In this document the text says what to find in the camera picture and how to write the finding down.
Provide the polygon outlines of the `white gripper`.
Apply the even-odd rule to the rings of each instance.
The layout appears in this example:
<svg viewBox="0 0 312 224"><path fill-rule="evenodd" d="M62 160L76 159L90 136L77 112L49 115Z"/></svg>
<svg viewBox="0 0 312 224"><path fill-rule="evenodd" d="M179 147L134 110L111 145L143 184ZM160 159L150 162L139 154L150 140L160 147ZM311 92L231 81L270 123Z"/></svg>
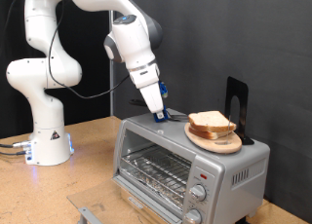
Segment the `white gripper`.
<svg viewBox="0 0 312 224"><path fill-rule="evenodd" d="M142 69L131 70L130 77L139 89L150 112L156 113L157 119L164 119L163 100L158 84L158 65L153 63Z"/></svg>

